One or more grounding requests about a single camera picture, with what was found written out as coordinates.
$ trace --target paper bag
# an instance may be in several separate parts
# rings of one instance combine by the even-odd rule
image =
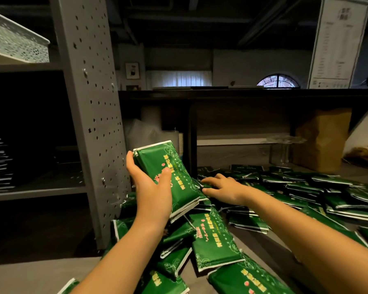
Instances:
[[[296,127],[296,136],[307,139],[307,142],[294,145],[294,163],[318,172],[337,171],[341,166],[351,115],[351,108],[316,109],[302,118]]]

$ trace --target picture frame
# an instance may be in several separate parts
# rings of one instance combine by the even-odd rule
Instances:
[[[140,79],[139,63],[126,63],[127,79]]]

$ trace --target dark ceiling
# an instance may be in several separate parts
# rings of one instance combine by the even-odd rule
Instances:
[[[321,0],[106,0],[112,43],[312,50]],[[0,0],[0,14],[57,44],[48,0]]]

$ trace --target perforated metal upright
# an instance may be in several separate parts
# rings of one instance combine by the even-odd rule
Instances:
[[[99,249],[130,190],[105,0],[50,0]]]

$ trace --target gray shelf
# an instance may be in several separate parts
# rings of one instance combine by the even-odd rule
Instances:
[[[61,65],[60,62],[0,65],[0,73],[32,72],[32,71],[58,71],[58,70],[62,70],[62,65]]]
[[[16,187],[0,193],[0,201],[86,193],[80,163],[59,164],[54,170]]]

